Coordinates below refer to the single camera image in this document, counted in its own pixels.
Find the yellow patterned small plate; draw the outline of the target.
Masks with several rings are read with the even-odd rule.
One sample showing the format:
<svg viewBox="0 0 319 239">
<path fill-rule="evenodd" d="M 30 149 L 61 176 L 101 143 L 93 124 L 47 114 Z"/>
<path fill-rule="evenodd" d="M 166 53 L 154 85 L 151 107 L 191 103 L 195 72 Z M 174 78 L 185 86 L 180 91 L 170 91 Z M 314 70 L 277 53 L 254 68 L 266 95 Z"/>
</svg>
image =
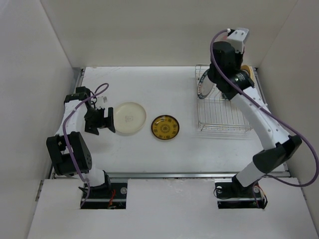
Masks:
<svg viewBox="0 0 319 239">
<path fill-rule="evenodd" d="M 151 132 L 159 140 L 172 140 L 180 130 L 179 122 L 170 115 L 156 117 L 151 124 Z"/>
</svg>

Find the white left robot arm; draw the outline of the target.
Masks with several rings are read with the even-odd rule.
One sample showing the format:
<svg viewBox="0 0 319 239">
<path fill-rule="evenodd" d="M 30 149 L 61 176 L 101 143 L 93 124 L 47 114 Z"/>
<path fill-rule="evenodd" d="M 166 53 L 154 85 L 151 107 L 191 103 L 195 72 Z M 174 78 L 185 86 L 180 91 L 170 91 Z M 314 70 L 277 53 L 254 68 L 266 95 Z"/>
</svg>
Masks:
<svg viewBox="0 0 319 239">
<path fill-rule="evenodd" d="M 77 87 L 75 93 L 69 94 L 64 100 L 64 116 L 59 130 L 54 136 L 48 137 L 46 146 L 55 173 L 58 176 L 71 177 L 79 175 L 85 183 L 92 169 L 92 156 L 84 141 L 81 131 L 99 135 L 99 129 L 107 128 L 115 133 L 114 109 L 97 107 L 97 96 L 103 93 L 92 92 L 86 87 Z"/>
</svg>

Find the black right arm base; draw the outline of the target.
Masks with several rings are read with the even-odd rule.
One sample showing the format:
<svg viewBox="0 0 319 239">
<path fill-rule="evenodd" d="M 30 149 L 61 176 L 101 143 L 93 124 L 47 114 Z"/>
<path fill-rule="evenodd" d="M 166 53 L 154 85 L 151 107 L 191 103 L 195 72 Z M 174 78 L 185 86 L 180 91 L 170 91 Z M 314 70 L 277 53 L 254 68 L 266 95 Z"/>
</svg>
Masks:
<svg viewBox="0 0 319 239">
<path fill-rule="evenodd" d="M 262 209 L 268 198 L 258 183 L 243 189 L 235 189 L 231 182 L 215 182 L 213 191 L 218 209 Z"/>
</svg>

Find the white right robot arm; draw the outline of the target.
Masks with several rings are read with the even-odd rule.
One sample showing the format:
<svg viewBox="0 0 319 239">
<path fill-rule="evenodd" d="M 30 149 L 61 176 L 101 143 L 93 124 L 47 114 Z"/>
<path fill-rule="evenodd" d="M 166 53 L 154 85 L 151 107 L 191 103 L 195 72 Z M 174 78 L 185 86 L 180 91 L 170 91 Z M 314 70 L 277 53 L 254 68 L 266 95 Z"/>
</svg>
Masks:
<svg viewBox="0 0 319 239">
<path fill-rule="evenodd" d="M 236 53 L 230 43 L 214 42 L 212 52 L 208 71 L 210 81 L 243 113 L 263 147 L 253 156 L 252 162 L 232 179 L 232 193 L 243 196 L 258 179 L 290 159 L 302 140 L 297 135 L 291 136 L 268 116 L 268 107 L 263 104 L 253 80 L 241 70 L 242 55 Z"/>
</svg>

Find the cream white plate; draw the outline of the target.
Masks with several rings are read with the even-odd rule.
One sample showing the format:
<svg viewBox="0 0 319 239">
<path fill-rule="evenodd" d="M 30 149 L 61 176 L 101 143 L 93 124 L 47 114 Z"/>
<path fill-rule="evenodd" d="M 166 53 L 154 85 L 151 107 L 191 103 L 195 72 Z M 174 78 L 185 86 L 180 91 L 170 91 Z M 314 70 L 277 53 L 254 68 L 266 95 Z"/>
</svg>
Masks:
<svg viewBox="0 0 319 239">
<path fill-rule="evenodd" d="M 120 134 L 134 134 L 145 124 L 147 113 L 143 106 L 135 102 L 125 102 L 114 109 L 114 126 Z"/>
</svg>

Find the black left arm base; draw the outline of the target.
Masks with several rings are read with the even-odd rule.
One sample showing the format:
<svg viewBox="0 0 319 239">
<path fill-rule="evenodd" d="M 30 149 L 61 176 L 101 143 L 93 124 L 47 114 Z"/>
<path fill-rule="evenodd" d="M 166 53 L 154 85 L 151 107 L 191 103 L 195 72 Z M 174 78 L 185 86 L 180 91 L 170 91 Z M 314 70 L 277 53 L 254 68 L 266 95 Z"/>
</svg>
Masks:
<svg viewBox="0 0 319 239">
<path fill-rule="evenodd" d="M 89 197 L 87 199 L 87 185 L 79 187 L 82 191 L 82 198 L 80 201 L 80 209 L 108 209 L 108 210 L 122 210 L 126 209 L 128 182 L 111 182 L 111 189 L 106 186 L 101 186 L 96 189 L 91 187 Z"/>
</svg>

